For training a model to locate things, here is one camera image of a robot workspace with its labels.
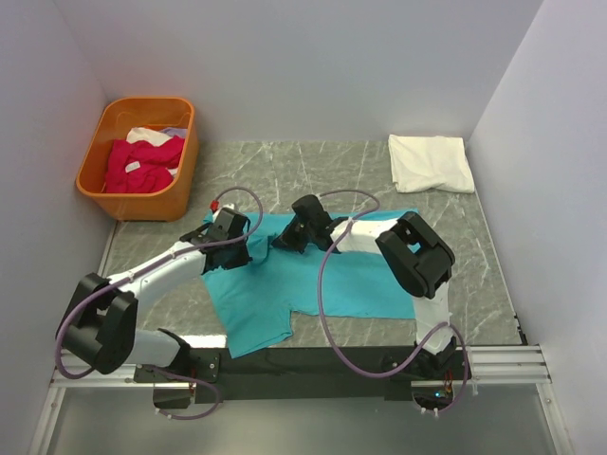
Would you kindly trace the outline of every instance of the table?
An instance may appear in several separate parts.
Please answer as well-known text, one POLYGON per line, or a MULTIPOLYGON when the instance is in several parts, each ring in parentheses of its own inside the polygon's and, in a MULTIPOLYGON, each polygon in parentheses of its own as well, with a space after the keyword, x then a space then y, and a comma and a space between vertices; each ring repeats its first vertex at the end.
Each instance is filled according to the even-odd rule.
MULTIPOLYGON (((224 142, 205 144, 192 186, 187 214, 173 223, 122 222, 116 227, 105 274, 126 270, 161 253, 182 234, 197 228, 221 190, 241 185, 254 190, 265 210, 290 213, 290 204, 308 193, 356 188, 376 195, 383 209, 417 208, 453 249, 449 299, 451 321, 468 344, 521 344, 518 320, 506 290, 477 194, 445 191, 397 193, 384 141, 224 142)), ((355 211, 369 201, 341 194, 322 202, 329 211, 355 211)), ((222 198, 241 211, 256 211, 243 192, 222 198)), ((279 346, 325 346, 317 317, 291 316, 293 337, 279 346)), ((182 336, 224 335, 202 280, 191 280, 158 301, 138 327, 162 327, 182 336)), ((342 346, 412 344, 414 320, 330 318, 342 346)))

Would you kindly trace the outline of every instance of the white towel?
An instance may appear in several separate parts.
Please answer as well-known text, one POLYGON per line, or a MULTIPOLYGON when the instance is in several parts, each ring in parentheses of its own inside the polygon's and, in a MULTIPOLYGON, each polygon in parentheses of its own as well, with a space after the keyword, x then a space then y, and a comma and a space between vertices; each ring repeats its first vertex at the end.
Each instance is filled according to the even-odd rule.
POLYGON ((392 181, 398 192, 429 188, 474 192, 474 180, 461 137, 390 135, 388 147, 392 181))

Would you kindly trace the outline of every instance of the robotic arm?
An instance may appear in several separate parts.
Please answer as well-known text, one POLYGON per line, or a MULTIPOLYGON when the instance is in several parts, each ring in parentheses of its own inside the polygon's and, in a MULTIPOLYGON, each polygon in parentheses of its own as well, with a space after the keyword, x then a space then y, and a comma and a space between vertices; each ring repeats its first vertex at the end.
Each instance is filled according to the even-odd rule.
MULTIPOLYGON (((454 256, 417 213, 381 222, 356 221, 347 232, 350 221, 331 219, 314 195, 302 197, 292 207, 295 216, 274 246, 303 252, 308 243, 314 243, 326 251, 343 236, 339 253, 381 254, 403 289, 414 296, 418 343, 438 323, 449 322, 448 280, 454 256), (418 248, 412 251, 410 246, 418 248)), ((62 347, 100 373, 111 373, 126 362, 191 375, 193 350, 188 343, 163 329, 138 330, 137 318, 167 291, 190 278, 217 267, 246 265, 250 257, 243 232, 248 223, 246 215, 223 207, 214 214, 212 223, 182 236, 154 259, 108 278, 85 276, 58 331, 64 332, 62 347), (217 244, 238 238, 242 240, 217 244), (100 295, 103 288, 108 288, 107 292, 100 295), (90 304, 72 318, 74 309, 86 299, 90 304)), ((446 365, 455 349, 451 330, 445 327, 435 332, 423 348, 433 365, 446 365)))
POLYGON ((137 318, 147 313, 166 292, 186 280, 217 267, 230 269, 246 265, 250 261, 246 240, 226 246, 209 246, 204 252, 200 247, 241 237, 248 224, 247 216, 223 207, 213 215, 212 223, 183 235, 167 251, 141 265, 107 278, 96 273, 86 275, 76 287, 60 328, 81 301, 104 287, 127 280, 126 284, 94 299, 71 321, 62 346, 103 374, 113 372, 127 361, 185 373, 180 371, 178 364, 183 364, 183 357, 188 355, 187 343, 163 329, 159 332, 137 330, 137 318), (177 251, 186 252, 175 256, 177 251), (163 258, 170 260, 152 266, 163 258))
MULTIPOLYGON (((417 213, 408 211, 386 221, 358 220, 344 235, 348 218, 331 219, 317 196, 308 194, 292 208, 295 216, 274 240, 275 247, 303 253, 313 243, 326 251, 343 236, 335 251, 383 255, 400 286, 413 296, 418 343, 437 324, 450 321, 447 297, 455 257, 417 213)), ((432 335, 424 349, 439 355, 454 344, 451 340, 451 330, 445 327, 432 335)))

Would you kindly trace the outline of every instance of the orange laundry basket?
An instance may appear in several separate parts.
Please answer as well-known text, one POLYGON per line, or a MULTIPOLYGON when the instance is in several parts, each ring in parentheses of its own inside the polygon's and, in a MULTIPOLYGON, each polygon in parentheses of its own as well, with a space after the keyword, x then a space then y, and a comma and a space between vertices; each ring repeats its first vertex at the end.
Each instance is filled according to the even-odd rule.
POLYGON ((76 186, 117 220, 174 221, 186 212, 193 170, 198 157, 198 137, 192 104, 182 98, 124 98, 103 111, 76 186), (131 128, 161 130, 187 128, 175 179, 165 189, 146 194, 105 192, 107 160, 114 139, 125 139, 131 128))

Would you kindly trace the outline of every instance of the clothing label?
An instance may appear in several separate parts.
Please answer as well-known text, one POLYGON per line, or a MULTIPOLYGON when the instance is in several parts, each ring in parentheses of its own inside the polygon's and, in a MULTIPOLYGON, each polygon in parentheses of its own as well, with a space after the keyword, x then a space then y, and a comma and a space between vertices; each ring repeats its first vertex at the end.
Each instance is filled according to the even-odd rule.
POLYGON ((124 167, 124 171, 125 171, 126 173, 131 173, 132 171, 134 171, 135 169, 139 169, 140 167, 141 167, 141 165, 139 164, 139 162, 138 162, 138 161, 133 161, 132 163, 127 164, 127 165, 124 167))

